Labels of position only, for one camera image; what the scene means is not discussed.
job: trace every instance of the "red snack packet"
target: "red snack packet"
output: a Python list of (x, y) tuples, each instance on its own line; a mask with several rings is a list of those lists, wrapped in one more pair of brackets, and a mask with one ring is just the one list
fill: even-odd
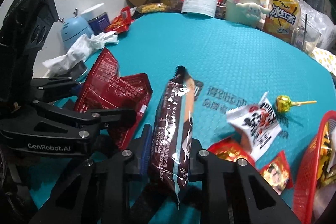
[(104, 48), (81, 89), (74, 110), (133, 108), (136, 122), (131, 128), (108, 129), (117, 146), (126, 149), (152, 97), (152, 88), (145, 73), (118, 78), (119, 64)]
[(104, 48), (85, 80), (74, 110), (79, 111), (79, 109), (85, 108), (83, 104), (85, 104), (86, 99), (84, 100), (83, 95), (87, 88), (90, 88), (102, 99), (113, 103), (115, 108), (129, 107), (135, 109), (144, 92), (138, 91), (129, 83), (118, 78), (116, 76), (118, 71), (117, 60), (108, 49)]
[(119, 62), (107, 49), (103, 48), (94, 63), (86, 81), (90, 82), (94, 76), (102, 76), (103, 78), (110, 78), (111, 76), (119, 76)]
[(246, 159), (253, 167), (255, 162), (253, 158), (246, 153), (243, 148), (234, 141), (231, 137), (225, 138), (217, 143), (212, 144), (208, 151), (217, 155), (217, 157), (223, 160), (236, 161), (239, 158)]
[(120, 15), (115, 17), (111, 24), (105, 28), (105, 32), (116, 31), (118, 33), (126, 32), (131, 25), (131, 11), (127, 6), (120, 11)]
[(149, 79), (147, 74), (140, 73), (137, 75), (129, 75), (121, 77), (120, 79), (134, 86), (139, 92), (143, 94), (140, 102), (137, 104), (136, 111), (136, 122), (131, 128), (117, 128), (117, 129), (109, 129), (108, 133), (111, 138), (115, 141), (116, 145), (120, 150), (126, 149), (129, 142), (131, 141), (134, 132), (136, 131), (145, 110), (148, 107), (149, 101), (152, 97), (153, 90), (149, 83)]
[(260, 174), (279, 195), (286, 187), (293, 187), (291, 170), (283, 150), (260, 170)]
[(81, 104), (76, 109), (77, 112), (86, 112), (89, 108), (93, 109), (114, 109), (115, 105), (100, 97), (92, 89), (86, 87), (81, 97)]

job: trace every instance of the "teal table mat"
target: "teal table mat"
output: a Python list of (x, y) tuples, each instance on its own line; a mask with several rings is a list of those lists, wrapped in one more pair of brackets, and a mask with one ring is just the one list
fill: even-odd
[[(153, 88), (135, 137), (140, 136), (145, 123), (153, 125), (157, 104), (177, 65), (185, 66), (195, 80), (203, 83), (194, 105), (193, 137), (204, 148), (234, 133), (226, 122), (226, 110), (256, 103), (265, 91), (269, 91), (271, 102), (281, 94), (294, 101), (317, 100), (317, 104), (292, 108), (279, 117), (283, 132), (256, 162), (260, 169), (285, 150), (295, 181), (303, 153), (317, 133), (323, 114), (336, 109), (335, 87), (325, 68), (291, 45), (244, 25), (154, 13), (136, 20), (119, 38), (119, 44), (108, 49), (120, 63), (121, 76), (147, 73)], [(98, 55), (87, 60), (88, 68)], [(40, 165), (30, 169), (31, 195), (38, 207), (49, 198), (68, 161), (43, 158)], [(131, 199), (139, 193), (136, 185), (131, 187), (135, 193)], [(293, 189), (286, 189), (281, 197), (292, 206)], [(183, 205), (178, 210), (174, 203), (166, 201), (151, 223), (198, 221), (196, 210)]]

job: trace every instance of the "white snack packet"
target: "white snack packet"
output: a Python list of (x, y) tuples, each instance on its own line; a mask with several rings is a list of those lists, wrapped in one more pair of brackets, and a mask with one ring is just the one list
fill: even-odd
[(246, 105), (226, 112), (226, 120), (243, 138), (248, 139), (249, 147), (243, 145), (254, 161), (257, 161), (270, 147), (281, 132), (277, 115), (265, 92), (258, 104)]

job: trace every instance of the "white lid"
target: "white lid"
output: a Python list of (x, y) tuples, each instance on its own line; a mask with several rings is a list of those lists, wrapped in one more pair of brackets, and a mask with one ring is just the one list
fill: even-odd
[(94, 19), (103, 13), (105, 13), (105, 4), (100, 3), (95, 6), (90, 7), (89, 9), (86, 9), (81, 13), (81, 17), (83, 17), (86, 21), (90, 21), (91, 19)]

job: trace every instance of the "lollipop stick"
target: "lollipop stick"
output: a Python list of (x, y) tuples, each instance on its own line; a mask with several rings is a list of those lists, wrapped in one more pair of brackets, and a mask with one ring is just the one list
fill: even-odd
[(301, 106), (301, 105), (308, 105), (308, 104), (315, 104), (317, 101), (305, 101), (305, 102), (292, 102), (293, 106)]

